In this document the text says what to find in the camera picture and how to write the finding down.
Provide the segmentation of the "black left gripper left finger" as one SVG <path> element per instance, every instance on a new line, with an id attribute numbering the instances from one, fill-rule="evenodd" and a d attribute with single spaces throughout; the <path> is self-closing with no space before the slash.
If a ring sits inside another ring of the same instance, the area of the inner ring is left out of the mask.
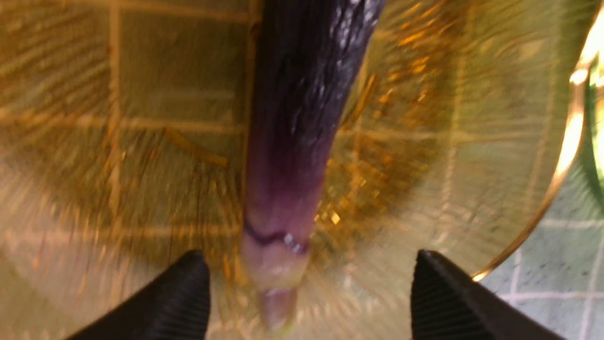
<path id="1" fill-rule="evenodd" d="M 203 340 L 211 311 L 210 270 L 190 250 L 72 340 Z"/>

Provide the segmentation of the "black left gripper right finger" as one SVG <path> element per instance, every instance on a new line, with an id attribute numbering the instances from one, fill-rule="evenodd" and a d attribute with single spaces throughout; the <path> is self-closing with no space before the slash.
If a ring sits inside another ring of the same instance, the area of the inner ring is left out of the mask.
<path id="1" fill-rule="evenodd" d="M 419 250 L 411 286 L 415 340 L 558 340 L 446 256 Z"/>

